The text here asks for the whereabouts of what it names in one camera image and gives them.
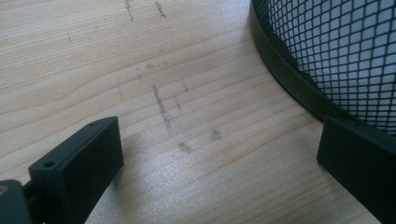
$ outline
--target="black mesh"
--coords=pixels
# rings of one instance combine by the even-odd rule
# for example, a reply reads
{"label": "black mesh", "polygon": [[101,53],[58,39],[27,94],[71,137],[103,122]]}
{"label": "black mesh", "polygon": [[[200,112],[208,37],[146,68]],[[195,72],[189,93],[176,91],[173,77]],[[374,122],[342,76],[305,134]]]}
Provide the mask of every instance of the black mesh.
{"label": "black mesh", "polygon": [[396,135],[394,0],[253,0],[280,55],[345,111]]}

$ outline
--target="black mesh basket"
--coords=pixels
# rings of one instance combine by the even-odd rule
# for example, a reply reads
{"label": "black mesh basket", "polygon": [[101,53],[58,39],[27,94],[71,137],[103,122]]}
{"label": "black mesh basket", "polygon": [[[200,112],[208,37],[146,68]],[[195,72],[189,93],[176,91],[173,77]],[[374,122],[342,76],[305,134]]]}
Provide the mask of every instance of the black mesh basket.
{"label": "black mesh basket", "polygon": [[396,223],[395,1],[252,0],[250,9],[267,67],[326,121],[319,163],[380,221]]}

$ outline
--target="wooden surface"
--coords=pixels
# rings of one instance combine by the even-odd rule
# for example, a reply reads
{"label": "wooden surface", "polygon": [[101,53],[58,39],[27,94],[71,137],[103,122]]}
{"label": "wooden surface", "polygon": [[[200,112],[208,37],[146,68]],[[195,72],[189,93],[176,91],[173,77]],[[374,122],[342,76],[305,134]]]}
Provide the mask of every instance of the wooden surface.
{"label": "wooden surface", "polygon": [[317,165],[322,124],[254,46],[248,0],[1,0],[0,179],[119,116],[87,223],[376,223]]}

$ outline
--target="mesh container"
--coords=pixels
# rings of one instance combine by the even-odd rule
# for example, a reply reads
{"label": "mesh container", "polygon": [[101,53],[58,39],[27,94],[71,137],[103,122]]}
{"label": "mesh container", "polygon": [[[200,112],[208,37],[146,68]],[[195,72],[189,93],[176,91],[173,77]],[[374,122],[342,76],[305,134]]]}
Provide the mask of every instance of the mesh container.
{"label": "mesh container", "polygon": [[396,136],[393,0],[252,0],[272,46],[336,105]]}

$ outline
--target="light wood tabletop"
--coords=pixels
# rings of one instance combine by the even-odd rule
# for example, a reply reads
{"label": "light wood tabletop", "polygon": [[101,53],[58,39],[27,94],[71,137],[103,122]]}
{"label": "light wood tabletop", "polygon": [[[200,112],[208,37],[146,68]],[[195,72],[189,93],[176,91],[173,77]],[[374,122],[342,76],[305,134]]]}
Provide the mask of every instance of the light wood tabletop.
{"label": "light wood tabletop", "polygon": [[322,123],[263,64],[249,0],[0,0],[0,179],[118,116],[87,223],[377,223],[323,168]]}

